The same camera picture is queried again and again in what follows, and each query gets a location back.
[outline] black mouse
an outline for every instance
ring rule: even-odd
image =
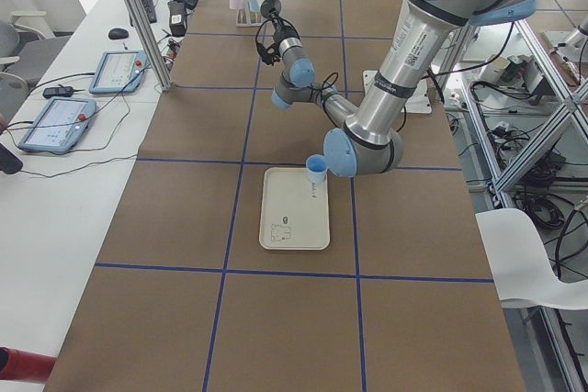
[[[108,32],[108,38],[111,40],[125,39],[129,36],[129,32],[124,28],[113,28]]]

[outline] chair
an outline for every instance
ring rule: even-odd
[[[555,276],[525,212],[501,208],[476,219],[503,308],[588,309],[588,280],[567,284]]]
[[[46,39],[37,29],[18,24],[22,17],[43,17],[44,11],[15,11],[9,22],[0,20],[0,80],[24,89],[35,86],[49,69],[69,37]],[[36,40],[23,45],[20,33],[29,32]]]

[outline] red cylinder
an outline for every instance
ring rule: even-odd
[[[0,380],[45,383],[54,365],[54,357],[0,348]]]

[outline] white table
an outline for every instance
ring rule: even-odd
[[[168,29],[167,0],[153,1],[158,18],[152,24],[153,34],[161,39],[162,28]],[[108,39],[114,27],[127,29],[130,37]],[[130,50],[141,48],[123,1],[99,0],[41,81],[93,72],[102,53],[123,50],[123,41]],[[90,77],[59,83],[87,89]],[[39,114],[46,103],[42,89],[27,99],[13,121],[32,120]],[[137,153],[159,95],[155,75],[148,70],[140,88],[127,95],[130,114],[103,151],[55,157],[18,151],[7,134],[0,142],[19,156],[25,170],[43,174],[128,157]],[[103,106],[111,97],[94,99]],[[117,98],[98,114],[76,147],[102,147],[126,111]],[[14,133],[18,142],[25,131]],[[133,164],[133,159],[109,162],[53,179],[0,173],[0,346],[58,354]],[[42,385],[5,381],[0,389],[33,392],[42,390]]]

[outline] table top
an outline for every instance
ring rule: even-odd
[[[401,0],[282,3],[358,102]],[[398,170],[329,180],[326,250],[260,246],[264,172],[330,124],[271,106],[282,68],[227,5],[198,5],[45,390],[524,390],[442,106]]]
[[[159,22],[152,24],[152,30],[160,39],[164,36],[162,28],[168,28],[169,12],[166,0],[153,1]],[[116,27],[127,29],[130,36],[108,39],[108,31]],[[123,0],[99,0],[40,82],[93,72],[102,53],[124,50],[123,42],[130,50],[141,48]],[[91,77],[77,77],[59,83],[87,89],[90,81]],[[35,119],[46,104],[41,93],[42,87],[31,94],[13,121]],[[0,142],[20,157],[25,170],[42,174],[126,158],[137,153],[159,96],[155,75],[147,71],[140,88],[125,94],[130,113],[102,151],[54,157],[18,151],[6,133]],[[102,107],[112,95],[91,97]],[[104,146],[127,111],[120,97],[114,100],[98,114],[76,147]],[[16,142],[24,132],[14,132]],[[134,159],[114,161],[52,179],[0,174],[0,329],[4,330],[0,335],[4,346],[58,354],[133,164]],[[42,386],[7,382],[2,389],[33,392]]]

